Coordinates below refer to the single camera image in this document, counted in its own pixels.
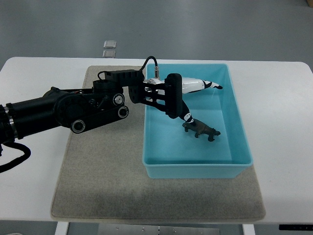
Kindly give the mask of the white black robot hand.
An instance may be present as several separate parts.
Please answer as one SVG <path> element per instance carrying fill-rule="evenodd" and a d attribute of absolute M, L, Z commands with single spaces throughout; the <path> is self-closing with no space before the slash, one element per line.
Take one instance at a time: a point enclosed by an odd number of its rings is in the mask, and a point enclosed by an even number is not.
<path fill-rule="evenodd" d="M 192 117 L 190 110 L 182 99 L 183 94 L 195 93 L 204 89 L 223 89 L 217 83 L 197 78 L 182 77 L 178 73 L 172 73 L 165 79 L 165 105 L 167 115 L 175 119 L 179 117 L 185 123 L 196 126 L 197 122 Z"/>

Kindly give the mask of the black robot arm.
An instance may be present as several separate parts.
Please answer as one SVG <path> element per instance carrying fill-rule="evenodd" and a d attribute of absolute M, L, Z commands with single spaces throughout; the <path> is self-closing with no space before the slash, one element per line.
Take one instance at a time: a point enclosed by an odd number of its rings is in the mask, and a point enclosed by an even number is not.
<path fill-rule="evenodd" d="M 0 171 L 8 171 L 30 157 L 30 149 L 16 143 L 16 139 L 58 126 L 80 134 L 124 119 L 129 113 L 125 106 L 124 87 L 129 89 L 133 103 L 146 104 L 147 93 L 151 93 L 153 107 L 167 114 L 170 111 L 170 96 L 175 86 L 168 78 L 163 83 L 146 83 L 143 68 L 100 71 L 97 77 L 91 89 L 51 87 L 42 97 L 1 106 L 0 144 L 21 151 L 22 155 L 1 165 Z"/>

